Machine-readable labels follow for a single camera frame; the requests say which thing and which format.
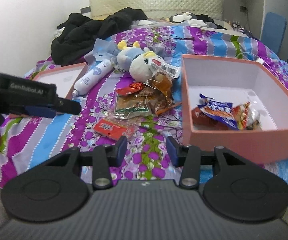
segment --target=wall outlet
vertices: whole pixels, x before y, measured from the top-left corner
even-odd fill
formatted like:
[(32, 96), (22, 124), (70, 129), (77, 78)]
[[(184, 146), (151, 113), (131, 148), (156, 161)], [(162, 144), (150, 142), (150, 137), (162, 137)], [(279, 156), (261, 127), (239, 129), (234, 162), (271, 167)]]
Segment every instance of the wall outlet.
[(247, 8), (245, 6), (240, 6), (239, 8), (241, 12), (247, 12)]
[(81, 8), (81, 14), (89, 13), (89, 12), (91, 12), (91, 7), (90, 6), (85, 7), (85, 8)]

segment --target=bed headboard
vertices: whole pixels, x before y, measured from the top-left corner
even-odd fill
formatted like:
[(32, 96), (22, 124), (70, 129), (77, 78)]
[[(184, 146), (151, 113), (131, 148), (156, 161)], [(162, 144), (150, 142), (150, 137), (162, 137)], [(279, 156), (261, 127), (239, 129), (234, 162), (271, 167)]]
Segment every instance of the bed headboard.
[(149, 18), (167, 18), (177, 13), (207, 14), (221, 20), (223, 0), (90, 0), (92, 18), (106, 16), (125, 7), (142, 9)]

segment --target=pink box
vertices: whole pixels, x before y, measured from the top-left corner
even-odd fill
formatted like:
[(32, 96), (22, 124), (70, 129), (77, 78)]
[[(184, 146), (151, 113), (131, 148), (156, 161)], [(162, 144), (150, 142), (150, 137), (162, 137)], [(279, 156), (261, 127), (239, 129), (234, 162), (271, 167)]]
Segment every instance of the pink box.
[[(234, 106), (251, 101), (261, 114), (261, 131), (199, 130), (191, 110), (199, 94)], [(202, 150), (225, 146), (255, 163), (288, 158), (288, 90), (258, 62), (213, 56), (183, 55), (183, 143)]]
[[(87, 68), (86, 63), (79, 63), (65, 67), (48, 69), (39, 72), (33, 80), (46, 84), (55, 84), (57, 95), (61, 98), (71, 100), (75, 82), (85, 75)], [(27, 117), (27, 115), (9, 114), (9, 117)]]

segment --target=blue snack wrapper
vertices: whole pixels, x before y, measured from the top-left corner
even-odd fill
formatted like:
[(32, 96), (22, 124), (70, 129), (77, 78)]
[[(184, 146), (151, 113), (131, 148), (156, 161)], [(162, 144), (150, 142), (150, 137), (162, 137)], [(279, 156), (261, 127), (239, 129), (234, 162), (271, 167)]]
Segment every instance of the blue snack wrapper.
[(204, 100), (204, 104), (198, 107), (206, 116), (226, 124), (232, 130), (239, 130), (232, 114), (233, 103), (216, 101), (202, 94), (199, 96)]

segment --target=white spray bottle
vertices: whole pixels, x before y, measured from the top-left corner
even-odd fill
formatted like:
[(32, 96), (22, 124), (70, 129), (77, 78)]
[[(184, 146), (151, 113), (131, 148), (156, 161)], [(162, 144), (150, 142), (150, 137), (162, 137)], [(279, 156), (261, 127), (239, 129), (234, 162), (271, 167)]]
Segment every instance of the white spray bottle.
[(113, 70), (113, 64), (109, 59), (103, 60), (93, 69), (82, 76), (74, 85), (72, 96), (83, 96), (90, 91), (104, 76)]

